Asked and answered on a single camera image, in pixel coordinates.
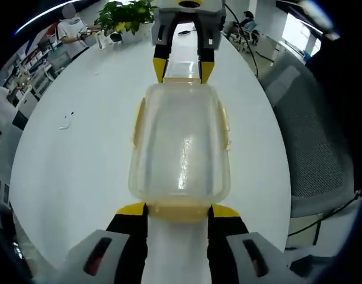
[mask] clear plastic box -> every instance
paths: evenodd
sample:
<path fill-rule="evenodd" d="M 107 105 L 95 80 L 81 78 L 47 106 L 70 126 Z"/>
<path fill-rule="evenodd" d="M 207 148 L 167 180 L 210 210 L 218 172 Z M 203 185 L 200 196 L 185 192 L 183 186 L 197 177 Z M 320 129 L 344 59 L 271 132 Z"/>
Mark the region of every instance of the clear plastic box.
<path fill-rule="evenodd" d="M 134 128 L 132 194 L 150 205 L 189 207 L 189 212 L 220 202 L 230 189 L 228 130 L 212 87 L 190 82 L 151 86 Z"/>

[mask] black cable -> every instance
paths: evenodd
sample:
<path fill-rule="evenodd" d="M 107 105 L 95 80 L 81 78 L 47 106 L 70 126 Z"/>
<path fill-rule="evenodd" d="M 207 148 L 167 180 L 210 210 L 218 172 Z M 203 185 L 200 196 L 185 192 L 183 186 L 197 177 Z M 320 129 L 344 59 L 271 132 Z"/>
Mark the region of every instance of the black cable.
<path fill-rule="evenodd" d="M 188 36 L 189 34 L 191 34 L 191 32 L 192 31 L 196 31 L 196 30 L 191 30 L 191 31 L 189 31 L 189 30 L 185 30 L 185 31 L 180 31 L 179 33 L 178 33 L 178 35 L 179 36 Z"/>
<path fill-rule="evenodd" d="M 301 233 L 301 232 L 303 232 L 303 231 L 306 231 L 307 229 L 315 226 L 317 223 L 322 222 L 322 221 L 324 221 L 324 220 L 326 220 L 326 219 L 334 216 L 335 214 L 337 214 L 337 213 L 339 213 L 340 211 L 344 210 L 347 206 L 349 206 L 352 202 L 354 202 L 359 196 L 360 196 L 360 194 L 357 193 L 357 194 L 355 195 L 355 197 L 353 197 L 351 200 L 349 200 L 349 201 L 348 201 L 345 205 L 343 205 L 342 207 L 340 207 L 340 208 L 338 208 L 338 209 L 336 209 L 336 210 L 331 211 L 330 213 L 328 213 L 327 215 L 323 216 L 322 218 L 320 218 L 319 220 L 315 221 L 314 223 L 311 223 L 311 224 L 308 225 L 307 227 L 305 227 L 305 228 L 303 228 L 303 229 L 300 229 L 300 230 L 298 230 L 298 231 L 296 231 L 296 232 L 293 232 L 293 233 L 291 233 L 291 234 L 289 234 L 289 235 L 287 235 L 287 236 L 288 236 L 288 237 L 291 237 L 292 235 L 299 234 L 299 233 Z"/>
<path fill-rule="evenodd" d="M 231 10 L 231 8 L 229 8 L 229 7 L 228 7 L 228 5 L 227 5 L 227 4 L 225 4 L 225 6 L 226 6 L 226 7 L 227 7 L 227 9 L 231 12 L 231 14 L 232 14 L 232 15 L 233 15 L 233 17 L 235 18 L 235 20 L 236 20 L 237 24 L 239 25 L 239 28 L 240 28 L 240 30 L 241 30 L 241 32 L 242 32 L 242 34 L 243 34 L 243 38 L 244 38 L 244 39 L 245 39 L 245 41 L 246 41 L 246 45 L 248 46 L 249 51 L 251 52 L 251 55 L 252 55 L 252 58 L 253 58 L 254 65 L 255 65 L 255 67 L 256 67 L 256 78 L 258 78 L 258 67 L 257 67 L 257 62 L 256 62 L 256 60 L 254 59 L 254 54 L 253 54 L 252 49 L 251 49 L 251 47 L 250 47 L 250 45 L 249 45 L 248 39 L 247 39 L 247 38 L 246 38 L 246 36 L 245 36 L 244 30 L 243 30 L 243 29 L 242 29 L 242 27 L 240 26 L 240 22 L 239 22 L 238 18 L 236 17 L 235 13 Z"/>
<path fill-rule="evenodd" d="M 322 226 L 322 221 L 318 222 L 318 224 L 316 226 L 315 237 L 313 238 L 313 242 L 312 242 L 313 246 L 316 246 L 316 244 L 318 243 L 319 233 L 321 231 L 321 226 Z"/>

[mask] green leaves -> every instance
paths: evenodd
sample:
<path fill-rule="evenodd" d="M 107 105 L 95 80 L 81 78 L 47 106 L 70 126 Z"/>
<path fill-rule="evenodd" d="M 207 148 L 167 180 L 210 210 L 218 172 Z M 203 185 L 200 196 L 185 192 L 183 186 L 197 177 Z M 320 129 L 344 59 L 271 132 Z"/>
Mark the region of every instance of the green leaves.
<path fill-rule="evenodd" d="M 107 31 L 115 30 L 120 22 L 125 22 L 126 31 L 135 34 L 139 30 L 140 24 L 153 22 L 153 10 L 155 8 L 150 4 L 150 0 L 139 0 L 125 6 L 117 6 L 116 2 L 109 2 L 100 11 L 95 24 Z"/>

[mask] window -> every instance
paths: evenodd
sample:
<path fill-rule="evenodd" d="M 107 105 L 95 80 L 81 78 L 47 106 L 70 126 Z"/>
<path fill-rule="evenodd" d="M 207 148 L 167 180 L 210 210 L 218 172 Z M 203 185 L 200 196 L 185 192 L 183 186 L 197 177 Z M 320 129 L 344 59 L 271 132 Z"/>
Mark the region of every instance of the window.
<path fill-rule="evenodd" d="M 310 36 L 310 30 L 292 14 L 287 14 L 282 38 L 291 46 L 304 51 Z"/>
<path fill-rule="evenodd" d="M 311 56 L 313 56 L 315 53 L 317 53 L 321 49 L 321 41 L 316 39 L 316 43 L 312 49 Z"/>

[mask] round white table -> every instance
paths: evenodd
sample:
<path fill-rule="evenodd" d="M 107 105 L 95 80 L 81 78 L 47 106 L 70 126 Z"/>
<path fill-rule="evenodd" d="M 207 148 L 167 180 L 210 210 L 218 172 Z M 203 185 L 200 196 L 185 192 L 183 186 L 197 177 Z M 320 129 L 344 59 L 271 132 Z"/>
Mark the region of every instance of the round white table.
<path fill-rule="evenodd" d="M 173 54 L 186 54 L 182 46 L 195 37 L 178 37 Z M 54 267 L 86 236 L 106 229 L 119 208 L 138 202 L 127 186 L 130 139 L 137 106 L 156 83 L 153 51 L 149 41 L 91 47 L 53 82 L 28 121 L 12 169 L 11 203 Z M 283 139 L 259 82 L 225 38 L 209 84 L 226 108 L 232 140 L 231 190 L 222 204 L 283 251 L 291 203 Z M 60 130 L 71 112 L 70 127 Z"/>

